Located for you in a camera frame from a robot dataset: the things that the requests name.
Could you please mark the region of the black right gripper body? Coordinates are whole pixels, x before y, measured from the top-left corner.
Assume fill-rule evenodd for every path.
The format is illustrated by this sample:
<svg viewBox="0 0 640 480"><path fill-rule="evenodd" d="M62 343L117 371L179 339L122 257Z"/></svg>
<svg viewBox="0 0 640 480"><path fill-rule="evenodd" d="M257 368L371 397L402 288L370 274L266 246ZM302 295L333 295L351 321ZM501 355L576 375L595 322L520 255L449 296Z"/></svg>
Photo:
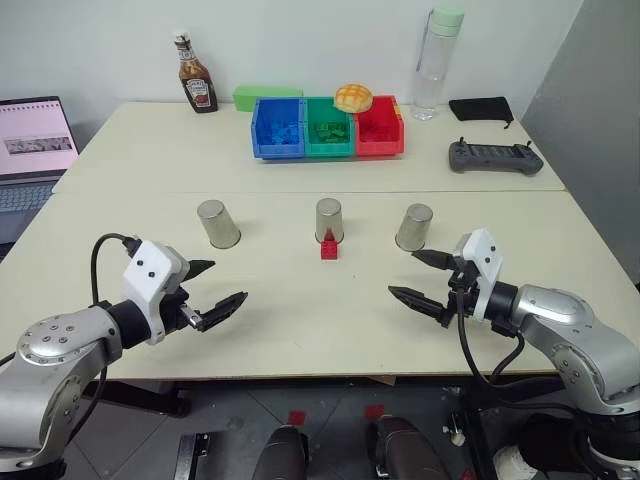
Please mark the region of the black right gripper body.
<svg viewBox="0 0 640 480"><path fill-rule="evenodd" d="M472 261L464 260L461 257L453 257L449 266L453 273L448 281L450 291L447 312L450 316L457 314L458 293L462 292L462 311L465 316L472 316L479 295L477 279L480 273Z"/></svg>

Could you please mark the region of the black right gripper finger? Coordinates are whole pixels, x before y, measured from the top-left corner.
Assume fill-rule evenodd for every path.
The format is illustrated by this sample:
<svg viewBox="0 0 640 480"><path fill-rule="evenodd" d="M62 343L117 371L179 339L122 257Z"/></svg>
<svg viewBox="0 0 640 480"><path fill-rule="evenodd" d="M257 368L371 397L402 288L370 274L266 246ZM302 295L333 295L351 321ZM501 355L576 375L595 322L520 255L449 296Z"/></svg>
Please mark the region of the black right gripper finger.
<svg viewBox="0 0 640 480"><path fill-rule="evenodd" d="M389 286L389 292L409 309L434 319L443 328L450 325L450 312L440 302L427 298L423 293L408 287Z"/></svg>
<svg viewBox="0 0 640 480"><path fill-rule="evenodd" d="M454 256L444 251L422 249L412 252L411 256L422 263L439 270L455 271L458 269L458 264Z"/></svg>

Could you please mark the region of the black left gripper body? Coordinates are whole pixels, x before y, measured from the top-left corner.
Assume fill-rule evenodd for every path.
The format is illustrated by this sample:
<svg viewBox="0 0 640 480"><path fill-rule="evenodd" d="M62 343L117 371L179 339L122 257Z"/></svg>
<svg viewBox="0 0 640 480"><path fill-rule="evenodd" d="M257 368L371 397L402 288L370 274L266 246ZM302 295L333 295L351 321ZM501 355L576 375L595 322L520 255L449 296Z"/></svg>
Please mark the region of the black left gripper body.
<svg viewBox="0 0 640 480"><path fill-rule="evenodd" d="M200 314L187 305L188 292L178 286L172 293L166 293L160 301L160 317L166 333L173 333L187 326L198 329Z"/></svg>

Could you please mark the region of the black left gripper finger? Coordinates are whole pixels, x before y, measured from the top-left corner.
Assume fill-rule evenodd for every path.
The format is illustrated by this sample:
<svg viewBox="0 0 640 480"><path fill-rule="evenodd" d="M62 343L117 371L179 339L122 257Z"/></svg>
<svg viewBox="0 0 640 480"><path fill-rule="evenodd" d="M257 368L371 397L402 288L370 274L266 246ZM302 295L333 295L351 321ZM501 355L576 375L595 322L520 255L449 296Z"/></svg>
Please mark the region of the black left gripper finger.
<svg viewBox="0 0 640 480"><path fill-rule="evenodd" d="M197 330L206 332L232 316L247 299L247 292L237 292L219 301L213 309L200 314Z"/></svg>
<svg viewBox="0 0 640 480"><path fill-rule="evenodd" d="M196 278L206 270L214 267L216 262L213 260L190 260L189 261L189 270L186 274L186 280L189 281L191 279Z"/></svg>

